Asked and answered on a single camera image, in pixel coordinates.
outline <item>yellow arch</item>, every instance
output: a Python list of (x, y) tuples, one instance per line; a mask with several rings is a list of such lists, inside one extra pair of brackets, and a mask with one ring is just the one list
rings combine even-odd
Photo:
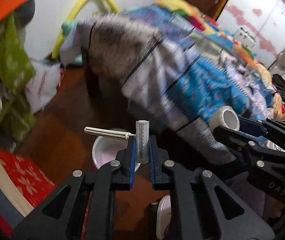
[[(113, 0), (105, 0), (107, 4), (110, 6), (111, 10), (114, 12), (119, 12), (118, 6), (115, 4)], [(76, 18), (77, 14), (81, 10), (82, 7), (88, 2), (88, 0), (78, 0), (78, 2), (75, 4), (75, 6), (72, 8), (70, 14), (67, 16), (66, 21), (72, 21)], [(59, 55), (59, 49), (60, 46), (64, 42), (64, 35), (62, 34), (62, 30), (60, 30), (60, 33), (58, 35), (55, 47), (53, 48), (51, 58), (56, 59)]]

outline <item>red fabric with white flowers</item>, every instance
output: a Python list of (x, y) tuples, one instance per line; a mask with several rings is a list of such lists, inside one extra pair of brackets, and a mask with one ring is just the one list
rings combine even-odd
[(0, 149), (0, 163), (10, 180), (33, 207), (56, 187), (31, 159)]

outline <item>metal screw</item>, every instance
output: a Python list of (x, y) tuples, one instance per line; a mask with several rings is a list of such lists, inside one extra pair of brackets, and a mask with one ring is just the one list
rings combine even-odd
[(165, 165), (166, 165), (167, 167), (172, 167), (172, 166), (175, 165), (175, 163), (174, 163), (172, 160), (166, 160), (166, 161), (165, 161)]
[(265, 163), (263, 161), (258, 161), (256, 164), (259, 168), (262, 168), (265, 166)]
[(76, 178), (80, 177), (82, 175), (82, 171), (81, 170), (75, 170), (72, 175)]
[(209, 170), (204, 170), (204, 171), (202, 172), (202, 174), (203, 174), (203, 176), (206, 177), (206, 178), (210, 178), (210, 177), (213, 175), (213, 173), (212, 173), (211, 171), (209, 171)]
[(118, 167), (120, 165), (120, 161), (118, 160), (113, 160), (110, 162), (110, 165), (113, 167)]

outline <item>brown floor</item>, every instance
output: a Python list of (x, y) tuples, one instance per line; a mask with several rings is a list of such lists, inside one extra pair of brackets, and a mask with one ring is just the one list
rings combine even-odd
[[(67, 69), (52, 102), (38, 113), (37, 125), (16, 154), (31, 157), (56, 184), (76, 169), (95, 171), (91, 150), (96, 137), (84, 133), (85, 126), (124, 128), (135, 131), (135, 119), (126, 112), (126, 99), (115, 84), (101, 82), (99, 106), (88, 100), (82, 69)], [(142, 164), (133, 189), (118, 191), (115, 197), (115, 239), (153, 239), (155, 228), (148, 223), (146, 207), (167, 192), (154, 191), (149, 182), (149, 167)]]

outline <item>white plastic container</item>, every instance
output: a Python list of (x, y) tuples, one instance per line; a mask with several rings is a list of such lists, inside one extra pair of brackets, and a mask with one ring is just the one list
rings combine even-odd
[[(124, 129), (114, 128), (113, 131), (125, 131)], [(128, 141), (98, 136), (92, 146), (92, 160), (97, 169), (104, 164), (116, 159), (117, 152), (127, 148)], [(140, 163), (135, 164), (135, 172)]]

